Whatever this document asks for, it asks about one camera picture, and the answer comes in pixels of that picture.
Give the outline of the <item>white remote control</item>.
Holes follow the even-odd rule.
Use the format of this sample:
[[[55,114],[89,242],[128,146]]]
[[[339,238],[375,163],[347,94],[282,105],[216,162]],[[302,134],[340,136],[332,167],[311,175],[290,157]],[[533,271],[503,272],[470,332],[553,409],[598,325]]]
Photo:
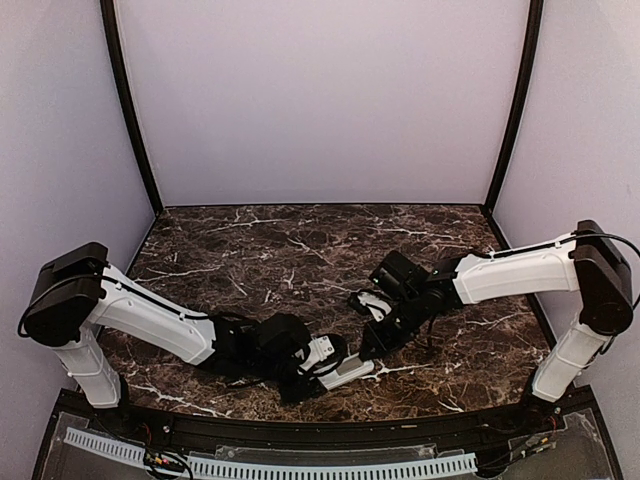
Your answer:
[[[358,354],[347,357],[334,371],[319,378],[326,390],[333,390],[370,374],[375,368],[372,360],[361,360]]]

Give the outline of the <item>grey battery cover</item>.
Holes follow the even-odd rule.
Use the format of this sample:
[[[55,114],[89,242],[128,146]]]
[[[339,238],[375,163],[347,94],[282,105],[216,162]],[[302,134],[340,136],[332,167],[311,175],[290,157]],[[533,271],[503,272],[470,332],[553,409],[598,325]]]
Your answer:
[[[359,358],[357,354],[354,354],[347,357],[336,369],[336,372],[340,376],[344,376],[352,372],[360,371],[364,366],[364,362]]]

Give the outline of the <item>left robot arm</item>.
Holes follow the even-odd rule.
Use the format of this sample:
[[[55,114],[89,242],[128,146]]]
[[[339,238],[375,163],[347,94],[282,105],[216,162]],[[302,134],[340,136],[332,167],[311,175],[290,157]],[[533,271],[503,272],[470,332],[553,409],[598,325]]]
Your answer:
[[[141,427],[126,401],[124,378],[108,363],[93,328],[109,327],[229,379],[271,381],[283,403],[326,392],[313,367],[311,335],[296,316],[259,322],[234,313],[195,312],[135,284],[107,260],[107,248],[89,242],[39,271],[18,334],[51,348],[88,402],[120,436]]]

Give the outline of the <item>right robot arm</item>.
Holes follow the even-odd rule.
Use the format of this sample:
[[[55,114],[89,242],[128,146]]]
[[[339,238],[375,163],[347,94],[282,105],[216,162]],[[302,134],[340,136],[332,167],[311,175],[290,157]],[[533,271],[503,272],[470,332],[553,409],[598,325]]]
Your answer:
[[[409,343],[423,324],[466,305],[496,298],[566,291],[581,295],[582,309],[569,330],[534,372],[528,396],[510,413],[521,434],[534,432],[593,359],[626,331],[639,305],[631,267],[617,249],[621,237],[592,220],[545,243],[447,258],[426,270],[398,251],[389,252],[370,279],[380,295],[351,297],[353,307],[370,310],[361,360],[383,358]]]

